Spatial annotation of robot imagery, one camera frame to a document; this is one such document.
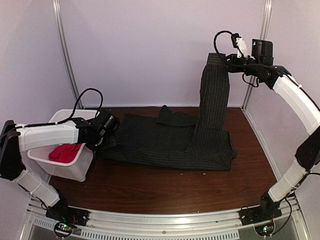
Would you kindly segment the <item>dark pinstriped shirt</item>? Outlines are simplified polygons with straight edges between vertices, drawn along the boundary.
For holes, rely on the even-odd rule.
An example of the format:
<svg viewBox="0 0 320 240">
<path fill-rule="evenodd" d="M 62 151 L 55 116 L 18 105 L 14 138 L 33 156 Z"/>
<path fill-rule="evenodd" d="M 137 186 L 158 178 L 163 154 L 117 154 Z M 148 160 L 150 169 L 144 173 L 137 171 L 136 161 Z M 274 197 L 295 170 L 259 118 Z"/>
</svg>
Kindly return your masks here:
<svg viewBox="0 0 320 240">
<path fill-rule="evenodd" d="M 210 53 L 200 84 L 199 115 L 162 106 L 158 116 L 125 114 L 115 133 L 117 145 L 102 159 L 182 170 L 229 171 L 237 153 L 225 129 L 230 92 L 222 57 Z"/>
</svg>

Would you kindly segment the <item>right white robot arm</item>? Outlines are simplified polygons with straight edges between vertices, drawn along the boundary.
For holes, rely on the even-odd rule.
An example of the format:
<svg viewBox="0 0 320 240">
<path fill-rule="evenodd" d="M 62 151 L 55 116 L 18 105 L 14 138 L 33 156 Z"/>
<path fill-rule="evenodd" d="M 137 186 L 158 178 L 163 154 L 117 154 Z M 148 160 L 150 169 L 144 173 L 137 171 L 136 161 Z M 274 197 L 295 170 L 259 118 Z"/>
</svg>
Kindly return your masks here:
<svg viewBox="0 0 320 240">
<path fill-rule="evenodd" d="M 307 139 L 296 150 L 289 169 L 260 199 L 256 216 L 259 220 L 266 221 L 276 212 L 276 206 L 292 193 L 320 162 L 320 109 L 285 67 L 273 64 L 271 41 L 253 39 L 251 54 L 248 54 L 242 37 L 233 34 L 231 41 L 237 53 L 224 58 L 227 71 L 256 77 L 255 87 L 260 83 L 266 84 L 293 110 L 308 134 Z"/>
</svg>

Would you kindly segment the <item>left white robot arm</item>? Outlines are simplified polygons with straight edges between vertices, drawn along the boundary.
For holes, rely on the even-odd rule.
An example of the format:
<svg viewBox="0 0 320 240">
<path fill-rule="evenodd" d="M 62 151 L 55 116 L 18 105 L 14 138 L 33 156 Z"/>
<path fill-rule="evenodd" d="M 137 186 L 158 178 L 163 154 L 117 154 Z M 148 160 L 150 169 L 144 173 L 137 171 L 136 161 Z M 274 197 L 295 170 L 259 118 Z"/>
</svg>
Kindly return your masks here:
<svg viewBox="0 0 320 240">
<path fill-rule="evenodd" d="M 62 202 L 62 196 L 51 185 L 28 169 L 22 153 L 36 160 L 50 175 L 83 182 L 99 147 L 116 145 L 114 132 L 120 121 L 111 112 L 94 114 L 79 110 L 67 121 L 55 116 L 48 123 L 15 124 L 8 120 L 0 136 L 0 177 L 13 181 L 31 195 L 42 200 L 61 222 L 72 218 L 72 211 Z M 54 148 L 66 144 L 79 145 L 79 151 L 70 163 L 49 160 Z"/>
</svg>

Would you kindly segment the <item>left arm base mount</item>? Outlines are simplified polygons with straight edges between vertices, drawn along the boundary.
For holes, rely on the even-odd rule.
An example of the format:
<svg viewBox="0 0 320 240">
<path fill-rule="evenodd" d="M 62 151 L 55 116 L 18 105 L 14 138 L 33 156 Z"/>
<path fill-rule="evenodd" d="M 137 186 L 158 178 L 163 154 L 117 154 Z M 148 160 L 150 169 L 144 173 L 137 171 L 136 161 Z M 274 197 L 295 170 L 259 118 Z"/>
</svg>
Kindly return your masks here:
<svg viewBox="0 0 320 240">
<path fill-rule="evenodd" d="M 70 207 L 66 199 L 60 198 L 54 206 L 47 208 L 45 216 L 68 225 L 86 226 L 89 211 Z"/>
</svg>

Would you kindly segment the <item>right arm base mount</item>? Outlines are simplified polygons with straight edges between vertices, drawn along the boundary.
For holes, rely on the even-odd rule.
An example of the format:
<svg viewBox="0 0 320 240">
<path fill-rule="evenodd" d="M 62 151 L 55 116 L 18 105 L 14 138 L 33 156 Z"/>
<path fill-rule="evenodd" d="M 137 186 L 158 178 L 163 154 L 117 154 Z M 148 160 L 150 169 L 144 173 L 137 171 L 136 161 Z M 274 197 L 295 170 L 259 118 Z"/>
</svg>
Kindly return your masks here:
<svg viewBox="0 0 320 240">
<path fill-rule="evenodd" d="M 243 226 L 256 224 L 264 221 L 271 221 L 272 217 L 281 217 L 280 202 L 273 201 L 265 192 L 260 198 L 258 206 L 244 206 L 238 211 Z"/>
</svg>

